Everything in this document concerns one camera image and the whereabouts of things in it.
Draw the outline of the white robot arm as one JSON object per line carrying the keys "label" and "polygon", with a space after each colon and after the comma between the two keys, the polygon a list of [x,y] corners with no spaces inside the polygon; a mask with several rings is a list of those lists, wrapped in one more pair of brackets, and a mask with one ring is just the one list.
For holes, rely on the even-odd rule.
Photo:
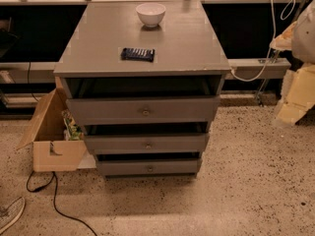
{"label": "white robot arm", "polygon": [[294,58],[303,62],[296,72],[286,71],[282,98],[275,108],[274,125],[293,126],[315,106],[315,1],[270,46],[280,51],[289,50]]}

